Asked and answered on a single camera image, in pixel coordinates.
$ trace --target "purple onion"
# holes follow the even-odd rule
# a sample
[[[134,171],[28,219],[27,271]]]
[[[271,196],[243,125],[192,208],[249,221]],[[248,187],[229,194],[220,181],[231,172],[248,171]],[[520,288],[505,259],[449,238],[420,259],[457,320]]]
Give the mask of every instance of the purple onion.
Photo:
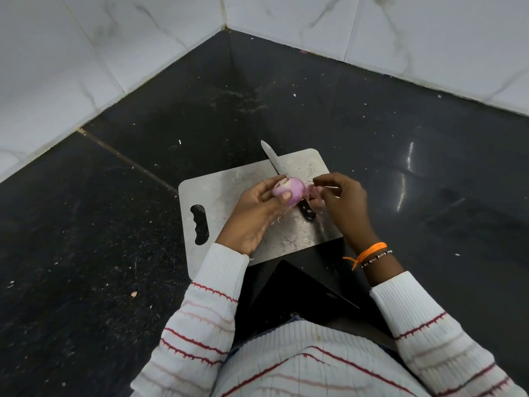
[[[292,198],[287,202],[287,205],[294,206],[305,197],[305,184],[296,177],[283,178],[275,184],[272,194],[279,196],[287,191],[292,192]]]

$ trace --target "white marble tile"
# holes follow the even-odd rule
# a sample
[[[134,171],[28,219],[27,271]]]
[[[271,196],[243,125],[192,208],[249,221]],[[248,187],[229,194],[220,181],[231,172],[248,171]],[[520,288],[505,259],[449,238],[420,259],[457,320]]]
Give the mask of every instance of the white marble tile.
[[[64,0],[126,93],[218,32],[220,0]]]
[[[343,61],[359,0],[224,0],[237,31]]]
[[[529,114],[529,0],[361,0],[346,62]]]
[[[61,0],[2,0],[0,181],[122,95]]]

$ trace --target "person's left hand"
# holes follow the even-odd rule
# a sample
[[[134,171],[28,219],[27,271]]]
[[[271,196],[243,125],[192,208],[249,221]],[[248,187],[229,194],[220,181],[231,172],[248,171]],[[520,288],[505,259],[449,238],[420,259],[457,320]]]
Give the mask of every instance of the person's left hand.
[[[270,221],[283,213],[292,197],[290,191],[272,195],[274,185],[285,177],[269,178],[244,191],[215,242],[248,256],[254,252]]]

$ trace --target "cutting board handle hole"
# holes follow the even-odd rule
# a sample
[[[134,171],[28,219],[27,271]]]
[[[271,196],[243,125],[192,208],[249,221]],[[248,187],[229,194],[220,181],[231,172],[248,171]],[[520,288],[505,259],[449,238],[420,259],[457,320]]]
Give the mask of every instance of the cutting board handle hole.
[[[193,220],[195,220],[196,224],[195,233],[197,233],[197,238],[195,238],[195,244],[203,245],[209,238],[206,209],[202,205],[193,205],[191,206],[191,213],[193,213]]]

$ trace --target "stainless steel cutting board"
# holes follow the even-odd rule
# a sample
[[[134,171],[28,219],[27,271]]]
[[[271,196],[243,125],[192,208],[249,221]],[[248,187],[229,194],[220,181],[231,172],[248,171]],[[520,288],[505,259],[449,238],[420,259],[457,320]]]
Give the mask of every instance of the stainless steel cutting board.
[[[312,181],[318,175],[329,171],[315,149],[279,156],[281,165],[290,176],[302,181]],[[270,160],[263,160],[246,166],[187,179],[178,187],[180,210],[182,211],[183,237],[186,245],[187,270],[194,279],[206,257],[209,246],[215,242],[224,223],[233,211],[241,193],[261,180],[276,176]],[[193,205],[203,206],[209,228],[208,241],[196,245]],[[297,207],[292,208],[280,222],[268,227],[261,245],[251,256],[250,265],[296,252],[309,246],[340,238],[342,235],[332,224],[325,209],[318,212],[310,223]]]

